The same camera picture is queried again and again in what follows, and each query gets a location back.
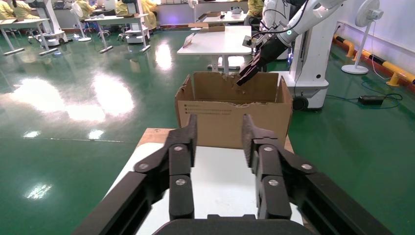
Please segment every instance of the green epoxy floor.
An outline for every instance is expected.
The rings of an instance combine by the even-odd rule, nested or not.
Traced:
[[[207,56],[178,56],[190,32],[158,32],[152,48],[98,54],[73,42],[39,57],[38,44],[0,56],[0,234],[66,235],[102,199],[147,127],[177,128],[174,94],[187,74],[206,71]],[[1,53],[9,50],[0,39]],[[333,46],[328,93],[355,98],[392,92],[374,73],[341,72],[345,52]],[[269,70],[282,70],[274,63]],[[394,109],[367,110],[327,99],[322,111],[294,112],[296,153],[314,162],[398,235],[415,234],[415,100],[403,88]]]

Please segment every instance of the white table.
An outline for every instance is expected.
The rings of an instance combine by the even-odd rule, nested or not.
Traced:
[[[48,21],[49,19],[31,19],[31,20],[23,20],[20,22],[13,22],[13,23],[2,23],[0,24],[0,30],[1,33],[3,34],[4,38],[6,39],[7,43],[9,44],[9,47],[11,49],[11,51],[6,52],[4,55],[10,55],[10,54],[14,54],[17,53],[19,51],[23,51],[24,48],[19,48],[19,49],[14,49],[12,43],[10,42],[10,39],[8,38],[6,32],[4,31],[5,28],[37,28],[39,31],[39,34],[41,36],[42,42],[44,42],[44,46],[46,51],[39,53],[39,55],[46,55],[49,54],[51,52],[57,51],[58,48],[53,48],[53,49],[49,49],[49,47],[47,46],[46,43],[46,39],[43,36],[43,33],[40,29],[40,24],[44,21]]]
[[[227,11],[224,18],[220,18],[220,16],[215,17],[206,17],[203,19],[202,22],[204,23],[237,23],[237,22],[243,22],[246,18],[246,13],[242,14],[232,14],[232,12]]]
[[[102,43],[104,44],[104,47],[105,47],[103,50],[99,51],[99,53],[101,54],[113,48],[113,46],[107,46],[107,42],[105,41],[105,38],[104,38],[102,26],[112,25],[112,24],[138,24],[139,31],[141,32],[141,35],[143,37],[143,43],[144,43],[144,48],[140,51],[145,52],[146,50],[150,48],[150,45],[147,45],[145,41],[145,34],[144,34],[144,31],[148,29],[147,28],[143,29],[140,18],[147,16],[147,15],[148,14],[141,14],[137,17],[130,17],[130,18],[123,18],[123,17],[117,17],[117,16],[105,16],[104,18],[86,19],[85,22],[96,22],[98,24]]]
[[[251,35],[250,26],[226,26],[223,32],[208,32],[202,28],[192,39],[191,45],[180,48],[179,55],[211,55],[212,71],[218,71],[222,55],[224,73],[229,73],[229,55],[248,55],[251,48],[242,45],[245,36]]]
[[[136,148],[108,192],[128,171],[133,170],[137,162],[161,147],[162,143],[145,143]],[[206,219],[208,214],[243,216],[257,213],[255,175],[247,167],[243,150],[198,146],[191,179],[195,218]],[[153,209],[136,234],[151,235],[170,220],[168,194],[169,190],[162,200],[153,204]],[[303,225],[297,206],[290,205],[291,220]]]

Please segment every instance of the caster wheel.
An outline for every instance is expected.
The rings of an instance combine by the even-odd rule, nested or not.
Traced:
[[[293,100],[293,110],[305,110],[308,107],[308,100],[304,96],[299,96]]]

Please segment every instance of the white fan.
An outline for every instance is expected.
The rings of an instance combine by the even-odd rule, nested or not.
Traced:
[[[362,51],[365,46],[366,39],[368,38],[370,26],[374,20],[382,18],[383,11],[379,9],[380,3],[379,0],[366,0],[357,11],[355,24],[358,27],[365,27],[366,31],[363,37],[362,43],[360,44],[359,52],[357,53],[356,62],[354,65],[345,65],[342,67],[342,70],[351,74],[366,74],[368,69],[358,65],[360,57],[362,56]]]
[[[90,41],[91,38],[85,37],[84,30],[82,30],[82,24],[79,21],[79,18],[84,16],[84,14],[82,13],[81,7],[76,2],[74,2],[72,3],[72,9],[70,10],[70,12],[75,16],[76,22],[78,23],[79,29],[81,30],[82,38],[80,38],[78,41],[79,42]]]
[[[196,23],[196,21],[197,21],[197,18],[196,18],[196,5],[199,4],[199,1],[198,0],[188,0],[187,4],[189,4],[190,8],[193,9],[193,21]],[[201,29],[202,28],[194,27],[194,28],[191,28],[190,30],[198,31],[198,30],[201,30]]]

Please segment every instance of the yellow jacket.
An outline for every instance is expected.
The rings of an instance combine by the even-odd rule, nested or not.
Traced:
[[[23,19],[40,19],[38,16],[32,16],[32,8],[24,1],[16,1],[17,7],[14,7],[13,2],[10,2],[10,6],[16,14],[17,18]]]
[[[85,20],[90,17],[92,11],[96,9],[96,6],[90,6],[85,0],[76,0],[76,3],[82,9],[82,17],[79,17],[80,20]]]
[[[260,16],[263,7],[264,3],[262,0],[248,0],[248,16]]]
[[[117,1],[115,3],[115,14],[117,16],[127,15],[128,14],[127,4],[123,3],[121,0]]]
[[[148,14],[148,16],[144,17],[144,24],[148,29],[154,29],[157,27],[157,19],[151,10],[154,10],[154,8],[157,6],[155,2],[152,2],[150,0],[141,0],[141,7],[143,10],[143,14]]]
[[[9,4],[5,1],[0,0],[0,20],[13,19],[13,10]]]

